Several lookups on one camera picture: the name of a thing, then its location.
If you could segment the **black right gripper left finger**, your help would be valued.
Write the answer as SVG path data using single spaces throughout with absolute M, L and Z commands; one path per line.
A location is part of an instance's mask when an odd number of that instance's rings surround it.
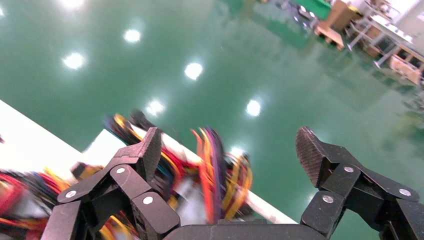
M 161 132 L 152 127 L 141 142 L 120 148 L 102 170 L 62 191 L 42 239 L 93 240 L 119 212 L 142 238 L 164 239 L 180 226 L 180 217 L 150 185 L 161 150 Z

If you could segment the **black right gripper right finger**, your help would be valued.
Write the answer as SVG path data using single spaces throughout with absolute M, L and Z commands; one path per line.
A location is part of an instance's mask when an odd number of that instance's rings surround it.
M 295 150 L 317 193 L 300 222 L 329 239 L 346 210 L 358 214 L 382 240 L 421 240 L 424 206 L 419 194 L 363 166 L 345 147 L 298 129 Z

